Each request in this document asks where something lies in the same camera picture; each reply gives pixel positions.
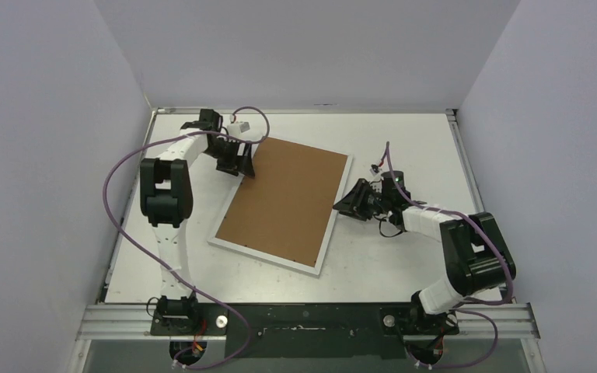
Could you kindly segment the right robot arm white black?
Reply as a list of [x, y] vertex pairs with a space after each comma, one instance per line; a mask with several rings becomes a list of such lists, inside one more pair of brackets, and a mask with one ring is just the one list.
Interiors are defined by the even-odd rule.
[[396, 326], [426, 334], [449, 323], [449, 313], [474, 295], [515, 279], [516, 267], [494, 216], [488, 212], [446, 211], [412, 198], [401, 171], [384, 172], [377, 181], [359, 179], [333, 205], [343, 216], [394, 226], [399, 235], [418, 234], [440, 244], [445, 273], [417, 291], [395, 313]]

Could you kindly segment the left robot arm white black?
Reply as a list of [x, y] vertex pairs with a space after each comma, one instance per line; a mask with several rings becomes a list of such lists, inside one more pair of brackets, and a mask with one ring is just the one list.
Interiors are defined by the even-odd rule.
[[216, 159], [218, 171], [253, 177], [253, 131], [232, 116], [224, 123], [214, 110], [203, 109], [180, 128], [180, 138], [160, 155], [140, 164], [140, 205], [155, 235], [162, 268], [160, 297], [153, 329], [169, 335], [203, 333], [210, 320], [190, 282], [186, 230], [194, 209], [190, 166], [202, 154]]

